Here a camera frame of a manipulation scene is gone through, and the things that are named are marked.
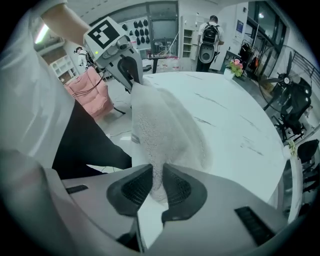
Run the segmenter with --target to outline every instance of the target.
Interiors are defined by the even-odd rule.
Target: ceiling light
[[[37,35],[37,37],[35,39],[36,44],[39,44],[44,39],[48,30],[49,30],[48,26],[46,24],[43,24],[39,34]]]

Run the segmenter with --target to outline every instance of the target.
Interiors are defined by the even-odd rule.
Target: white towel
[[[150,194],[159,203],[165,203],[163,165],[206,172],[211,167],[212,154],[202,131],[181,102],[169,91],[147,83],[135,83],[132,88],[132,130],[153,166]]]

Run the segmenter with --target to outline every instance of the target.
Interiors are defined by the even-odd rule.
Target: pegboard
[[[150,24],[149,24],[149,21],[148,21],[148,24],[147,26],[144,25],[144,20],[147,20],[148,21],[148,17],[147,16],[143,16],[143,17],[140,17],[140,18],[135,18],[135,19],[130,19],[130,20],[127,20],[125,22],[121,22],[119,23],[120,27],[123,26],[123,24],[125,24],[127,26],[127,31],[126,31],[126,35],[132,40],[132,39],[137,39],[137,37],[139,38],[140,42],[141,42],[141,38],[144,37],[144,40],[147,39],[147,36],[144,34],[143,36],[141,36],[140,34],[140,29],[143,30],[143,33],[145,33],[146,29],[148,30],[148,37],[149,37],[149,40],[150,42],[147,43],[146,41],[144,43],[140,43],[140,45],[137,45],[137,49],[138,50],[148,50],[148,49],[151,49],[151,39],[150,39],[150,34],[151,34],[151,30],[150,30]],[[138,27],[138,28],[135,28],[134,26],[134,22],[137,22],[139,23],[139,21],[141,21],[142,23],[142,27]],[[135,31],[138,30],[139,32],[139,36],[136,36],[135,35]]]

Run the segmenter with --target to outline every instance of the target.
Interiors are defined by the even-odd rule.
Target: round table
[[[212,150],[210,174],[232,180],[269,201],[287,160],[276,128],[250,94],[215,73],[156,73],[144,75],[146,83],[170,91],[194,117]],[[141,145],[132,143],[132,165],[147,163]],[[141,233],[148,233],[144,235],[147,246],[161,232],[161,222],[155,224],[155,218],[165,208],[148,196],[138,213]]]

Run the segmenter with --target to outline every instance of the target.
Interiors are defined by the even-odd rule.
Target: pink armchair
[[[74,95],[75,93],[92,89],[99,81],[100,83],[90,92]],[[67,83],[65,89],[95,120],[102,118],[114,108],[108,95],[108,86],[93,67],[89,67],[86,72],[79,75],[75,80]]]

